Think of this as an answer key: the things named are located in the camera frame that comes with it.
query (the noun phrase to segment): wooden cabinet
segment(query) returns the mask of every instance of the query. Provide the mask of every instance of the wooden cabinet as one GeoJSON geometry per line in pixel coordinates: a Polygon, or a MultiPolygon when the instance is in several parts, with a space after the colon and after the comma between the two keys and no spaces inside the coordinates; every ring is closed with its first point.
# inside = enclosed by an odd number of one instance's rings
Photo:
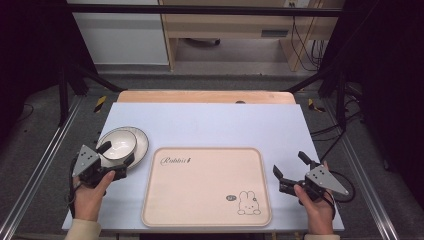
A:
{"type": "MultiPolygon", "coordinates": [[[[204,5],[204,6],[251,6],[283,7],[285,0],[160,0],[163,5],[204,5]]],[[[310,0],[310,8],[341,8],[343,0],[310,0]]],[[[328,40],[337,18],[296,17],[296,27],[302,42],[328,40]]],[[[240,38],[280,39],[290,69],[299,68],[299,57],[305,50],[297,36],[291,42],[293,17],[287,16],[240,16],[240,15],[191,15],[163,14],[163,27],[167,43],[170,67],[175,63],[178,38],[240,38]]]]}

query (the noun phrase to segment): white cabinet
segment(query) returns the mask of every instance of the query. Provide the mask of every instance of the white cabinet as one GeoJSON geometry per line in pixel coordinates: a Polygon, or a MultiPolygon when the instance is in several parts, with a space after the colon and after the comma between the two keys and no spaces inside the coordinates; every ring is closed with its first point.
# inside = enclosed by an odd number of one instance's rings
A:
{"type": "MultiPolygon", "coordinates": [[[[68,0],[82,4],[157,5],[157,0],[68,0]]],[[[159,14],[74,13],[94,63],[168,65],[159,14]]]]}

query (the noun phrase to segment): saucer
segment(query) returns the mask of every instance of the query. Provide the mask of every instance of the saucer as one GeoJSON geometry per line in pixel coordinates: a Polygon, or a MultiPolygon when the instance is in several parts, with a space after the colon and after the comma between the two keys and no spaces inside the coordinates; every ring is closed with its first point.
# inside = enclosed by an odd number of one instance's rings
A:
{"type": "MultiPolygon", "coordinates": [[[[134,136],[137,139],[137,146],[136,149],[134,150],[134,162],[131,163],[128,166],[128,169],[133,168],[135,165],[137,165],[139,162],[141,162],[141,160],[143,159],[143,157],[146,155],[147,149],[149,148],[149,140],[147,139],[146,134],[141,131],[138,128],[135,127],[120,127],[120,128],[116,128],[108,133],[106,133],[103,137],[101,137],[97,143],[96,148],[100,147],[101,143],[103,142],[104,138],[106,136],[108,136],[109,134],[111,134],[114,131],[129,131],[132,134],[134,134],[134,136]]],[[[114,167],[116,166],[116,162],[110,161],[108,159],[106,159],[103,155],[100,155],[100,159],[101,159],[101,165],[102,167],[114,167]]]]}

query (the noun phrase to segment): rabbit drawing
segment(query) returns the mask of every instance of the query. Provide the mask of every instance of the rabbit drawing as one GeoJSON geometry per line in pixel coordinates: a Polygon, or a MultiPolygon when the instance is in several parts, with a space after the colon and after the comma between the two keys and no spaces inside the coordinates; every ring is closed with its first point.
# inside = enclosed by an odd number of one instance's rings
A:
{"type": "Polygon", "coordinates": [[[255,198],[255,193],[252,191],[246,192],[242,191],[240,193],[240,203],[238,214],[240,215],[259,215],[261,211],[259,210],[259,203],[255,198]]]}

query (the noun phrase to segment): person's left hand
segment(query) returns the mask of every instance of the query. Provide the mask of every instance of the person's left hand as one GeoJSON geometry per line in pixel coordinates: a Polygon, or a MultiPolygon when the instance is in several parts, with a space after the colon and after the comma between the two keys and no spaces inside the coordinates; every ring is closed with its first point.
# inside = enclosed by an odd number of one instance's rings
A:
{"type": "Polygon", "coordinates": [[[107,173],[96,188],[81,185],[75,192],[75,218],[97,222],[103,195],[113,181],[115,171],[107,173]]]}

